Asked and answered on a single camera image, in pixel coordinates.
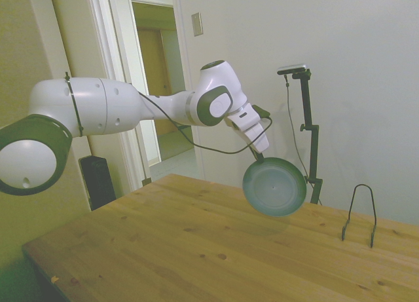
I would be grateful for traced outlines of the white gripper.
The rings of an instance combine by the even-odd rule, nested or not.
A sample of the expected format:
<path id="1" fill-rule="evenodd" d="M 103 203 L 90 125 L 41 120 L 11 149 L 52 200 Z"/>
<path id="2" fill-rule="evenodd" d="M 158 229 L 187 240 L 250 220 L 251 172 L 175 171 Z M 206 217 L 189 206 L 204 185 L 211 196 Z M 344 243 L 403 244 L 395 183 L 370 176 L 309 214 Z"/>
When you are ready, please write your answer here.
<path id="1" fill-rule="evenodd" d="M 257 105 L 245 104 L 226 116 L 226 124 L 232 127 L 247 144 L 257 162 L 263 162 L 263 151 L 268 149 L 269 142 L 261 125 L 262 119 L 270 117 L 270 113 Z"/>

